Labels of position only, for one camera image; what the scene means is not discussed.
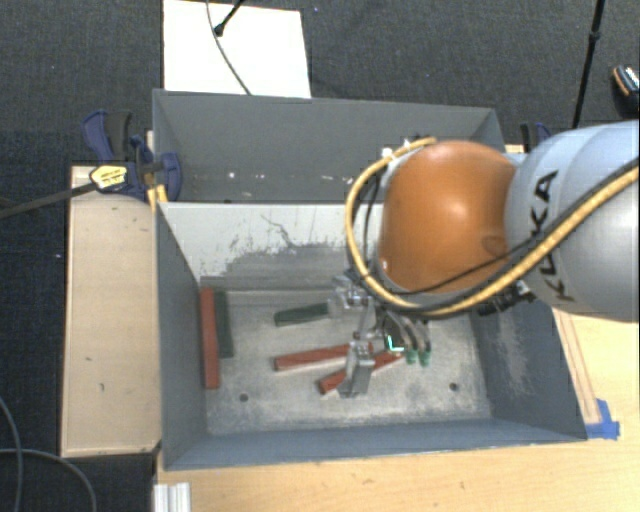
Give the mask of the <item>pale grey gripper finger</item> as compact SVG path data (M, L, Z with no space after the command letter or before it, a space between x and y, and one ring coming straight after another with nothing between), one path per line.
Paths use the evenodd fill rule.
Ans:
M368 348L360 347L356 351L355 394L365 394L369 387L371 374L375 367L375 358Z
M345 376L342 382L337 387L338 393L341 398L350 398L352 396L353 388L353 375L357 367L358 357L356 354L356 344L349 344L349 351L345 363Z

